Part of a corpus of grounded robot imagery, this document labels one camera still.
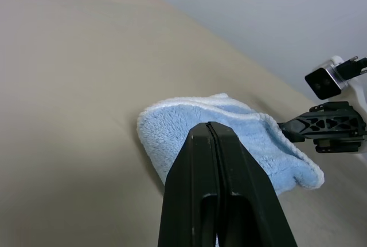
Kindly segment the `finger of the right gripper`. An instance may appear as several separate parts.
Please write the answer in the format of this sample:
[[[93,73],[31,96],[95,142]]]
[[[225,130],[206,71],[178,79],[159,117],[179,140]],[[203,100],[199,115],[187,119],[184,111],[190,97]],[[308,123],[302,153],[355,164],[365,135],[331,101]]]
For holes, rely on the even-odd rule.
[[[361,116],[353,109],[310,111],[278,126],[293,143],[305,139],[347,141],[361,138]]]
[[[352,110],[353,107],[347,101],[329,101],[320,105],[316,105],[309,109],[310,112],[318,111],[339,111],[339,110]]]

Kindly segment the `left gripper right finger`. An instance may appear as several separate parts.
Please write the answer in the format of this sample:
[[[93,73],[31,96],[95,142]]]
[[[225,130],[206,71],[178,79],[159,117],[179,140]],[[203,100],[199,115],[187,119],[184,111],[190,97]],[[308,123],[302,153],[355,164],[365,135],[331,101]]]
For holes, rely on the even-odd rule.
[[[208,127],[221,182],[219,247],[298,247],[273,185],[233,129]]]

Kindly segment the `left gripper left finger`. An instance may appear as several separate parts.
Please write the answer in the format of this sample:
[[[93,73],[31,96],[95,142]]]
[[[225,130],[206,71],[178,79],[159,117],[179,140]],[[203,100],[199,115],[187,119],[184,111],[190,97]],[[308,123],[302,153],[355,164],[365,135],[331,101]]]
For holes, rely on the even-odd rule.
[[[208,123],[190,129],[168,172],[158,247],[216,247],[220,180]]]

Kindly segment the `light blue towel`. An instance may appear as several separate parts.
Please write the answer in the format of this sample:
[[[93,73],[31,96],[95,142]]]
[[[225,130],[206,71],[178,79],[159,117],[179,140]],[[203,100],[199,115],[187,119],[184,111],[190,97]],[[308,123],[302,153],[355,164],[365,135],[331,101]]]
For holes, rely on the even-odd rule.
[[[139,139],[164,185],[190,129],[210,122],[234,130],[268,175],[277,198],[295,186],[316,189],[323,184],[321,169],[284,136],[272,117],[220,94],[167,99],[139,115]]]

